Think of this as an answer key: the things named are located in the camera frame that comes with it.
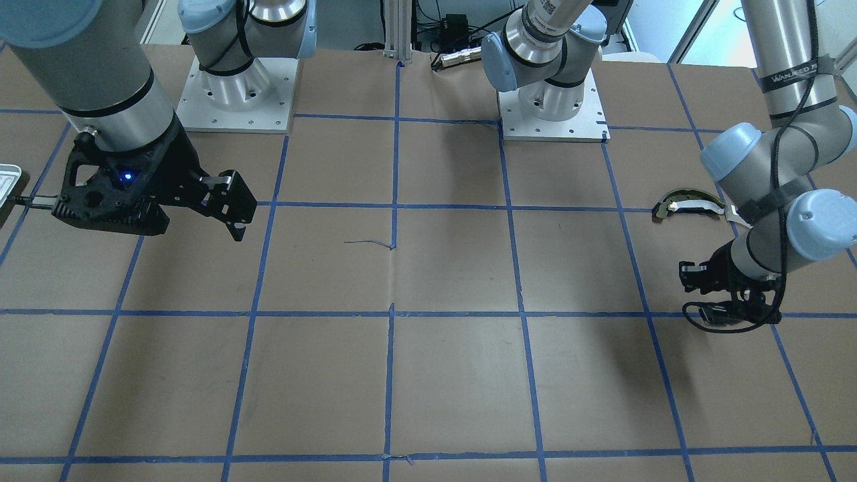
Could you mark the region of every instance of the white mounting plate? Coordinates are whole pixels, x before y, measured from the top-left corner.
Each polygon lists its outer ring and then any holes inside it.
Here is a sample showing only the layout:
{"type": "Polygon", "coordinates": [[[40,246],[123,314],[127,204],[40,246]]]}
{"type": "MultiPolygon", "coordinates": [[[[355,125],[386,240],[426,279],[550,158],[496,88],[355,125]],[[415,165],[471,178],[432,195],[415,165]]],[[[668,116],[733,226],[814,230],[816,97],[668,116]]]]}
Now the white mounting plate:
{"type": "Polygon", "coordinates": [[[273,78],[276,91],[252,111],[224,111],[206,95],[200,63],[194,57],[176,113],[184,128],[192,132],[252,132],[287,134],[295,98],[298,61],[295,58],[260,58],[273,78]]]}
{"type": "Polygon", "coordinates": [[[21,168],[14,164],[0,164],[0,206],[21,178],[21,168]]]}
{"type": "Polygon", "coordinates": [[[546,121],[521,109],[518,91],[500,92],[503,138],[508,141],[601,142],[610,138],[601,97],[592,70],[584,81],[586,95],[578,115],[560,122],[546,121]]]}

